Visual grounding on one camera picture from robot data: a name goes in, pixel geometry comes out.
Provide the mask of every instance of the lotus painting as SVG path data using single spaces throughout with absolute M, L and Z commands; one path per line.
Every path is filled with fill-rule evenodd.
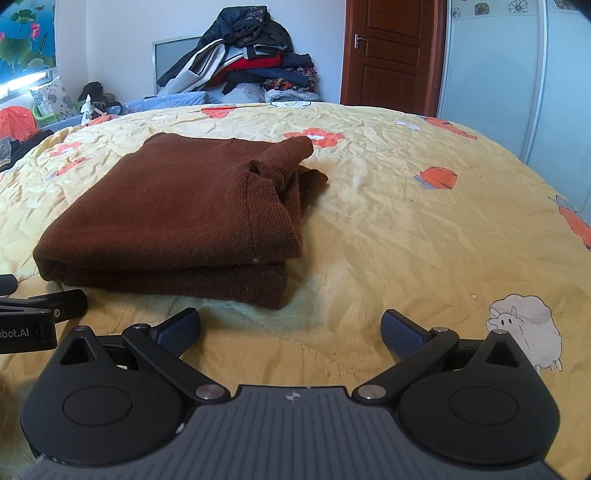
M 0 16 L 0 85 L 56 66 L 55 0 L 17 0 Z

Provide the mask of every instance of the door frame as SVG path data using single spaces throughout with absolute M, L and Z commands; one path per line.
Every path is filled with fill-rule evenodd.
M 445 61 L 445 42 L 447 35 L 447 2 L 451 0 L 433 0 L 433 38 L 431 39 L 431 59 L 427 79 L 427 96 L 423 115 L 437 116 L 443 64 Z M 349 105 L 351 58 L 353 53 L 353 10 L 356 0 L 347 0 L 345 10 L 345 47 L 343 49 L 343 77 L 340 87 L 340 103 Z

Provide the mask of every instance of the round black disc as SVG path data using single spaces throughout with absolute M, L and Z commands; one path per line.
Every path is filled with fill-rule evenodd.
M 555 405 L 519 376 L 492 370 L 419 380 L 401 397 L 400 422 L 424 448 L 456 462 L 500 467 L 543 459 L 558 429 Z
M 69 465 L 117 465 L 157 450 L 182 422 L 181 398 L 165 381 L 115 368 L 105 386 L 77 367 L 26 402 L 21 426 L 34 450 Z

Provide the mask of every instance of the pillow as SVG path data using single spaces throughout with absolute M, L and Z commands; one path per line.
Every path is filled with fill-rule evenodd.
M 65 120 L 79 114 L 59 77 L 40 87 L 33 87 L 31 96 L 43 116 L 54 113 L 59 117 L 59 120 Z

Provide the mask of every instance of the orange flower pattern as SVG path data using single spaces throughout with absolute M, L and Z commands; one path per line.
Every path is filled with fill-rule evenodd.
M 86 158 L 86 157 L 77 158 L 73 162 L 68 163 L 68 165 L 63 166 L 58 171 L 54 172 L 51 176 L 52 177 L 59 177 L 60 175 L 63 175 L 64 173 L 67 173 L 68 171 L 73 169 L 76 165 L 78 165 L 82 162 L 85 162 L 86 160 L 90 160 L 90 159 Z
M 575 235 L 578 235 L 583 240 L 587 250 L 591 251 L 591 226 L 583 220 L 583 216 L 574 208 L 568 200 L 557 195 L 555 199 L 550 198 L 556 205 L 558 205 L 558 212 L 569 224 L 570 229 Z
M 235 106 L 226 105 L 202 108 L 201 111 L 209 118 L 226 118 L 228 114 L 234 109 L 236 109 Z
M 333 134 L 326 132 L 321 128 L 307 128 L 303 132 L 289 132 L 283 135 L 285 138 L 308 137 L 312 143 L 318 147 L 335 147 L 339 140 L 344 138 L 343 134 Z
M 457 173 L 445 167 L 429 167 L 414 177 L 428 190 L 451 190 L 456 185 Z
M 57 147 L 57 152 L 52 152 L 50 157 L 57 157 L 59 155 L 63 155 L 64 153 L 69 153 L 78 149 L 82 144 L 80 142 L 74 142 L 71 144 L 63 143 L 59 147 Z
M 424 116 L 422 117 L 428 124 L 431 124 L 435 127 L 444 128 L 445 130 L 450 131 L 456 135 L 460 135 L 461 137 L 471 138 L 472 140 L 478 140 L 478 137 L 475 135 L 470 135 L 464 130 L 460 130 L 458 127 L 452 125 L 447 120 L 441 120 L 440 118 L 433 118 L 432 116 Z

